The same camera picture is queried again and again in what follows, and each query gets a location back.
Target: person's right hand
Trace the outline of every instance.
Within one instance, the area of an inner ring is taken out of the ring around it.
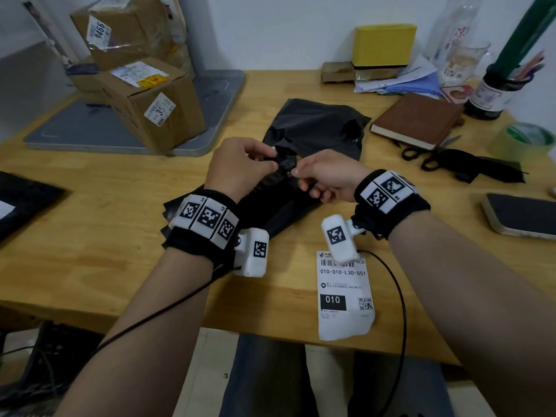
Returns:
[[[344,154],[326,149],[297,162],[291,175],[299,179],[299,188],[306,192],[316,180],[309,195],[322,202],[340,199],[355,202],[354,192],[372,170]]]

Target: jeans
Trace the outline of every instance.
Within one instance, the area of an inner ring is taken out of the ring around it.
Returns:
[[[356,352],[349,417],[372,417],[392,389],[399,357]],[[305,345],[240,335],[220,417],[317,417]],[[454,417],[440,365],[406,357],[385,417]]]

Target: smartphone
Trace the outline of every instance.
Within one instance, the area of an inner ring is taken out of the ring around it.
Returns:
[[[556,239],[556,202],[487,193],[482,205],[496,232]]]

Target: forearm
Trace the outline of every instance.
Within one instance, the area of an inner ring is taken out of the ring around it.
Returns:
[[[402,221],[389,243],[427,314],[496,412],[532,415],[538,407],[542,415],[554,406],[551,299],[428,211]]]
[[[137,291],[105,339],[210,280],[212,262],[173,248]],[[101,350],[66,394],[62,416],[171,416],[201,326],[208,288]]]

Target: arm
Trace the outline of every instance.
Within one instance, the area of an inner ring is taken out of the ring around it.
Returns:
[[[253,139],[225,140],[212,157],[205,188],[237,203],[276,170],[275,162],[258,162],[246,153],[255,159],[276,154]],[[209,259],[169,247],[105,339],[185,297],[210,281],[211,275]],[[195,349],[207,295],[208,288],[102,349],[76,378],[56,416],[171,416]]]
[[[299,161],[299,186],[323,202],[354,201],[371,169],[333,151]],[[388,239],[450,348],[500,416],[556,414],[556,303],[428,211]]]

